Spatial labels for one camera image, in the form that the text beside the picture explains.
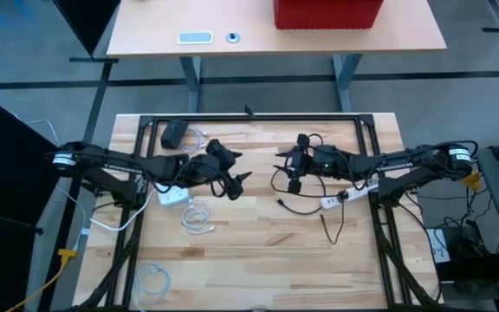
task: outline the table leg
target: table leg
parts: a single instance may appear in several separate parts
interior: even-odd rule
[[[201,57],[183,56],[180,57],[182,70],[188,85],[188,113],[198,112],[199,103],[199,73],[201,71]]]
[[[360,64],[363,55],[347,55],[346,60],[342,61],[342,55],[333,55],[334,75],[336,75],[336,90],[340,107],[343,113],[352,111],[350,96],[347,89],[350,86],[355,69]]]

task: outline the black power adapter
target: black power adapter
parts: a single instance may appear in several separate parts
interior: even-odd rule
[[[161,134],[161,146],[167,149],[177,149],[188,129],[188,121],[171,120]]]

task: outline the red container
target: red container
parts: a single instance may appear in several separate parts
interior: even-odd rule
[[[383,0],[275,0],[278,29],[369,29]]]

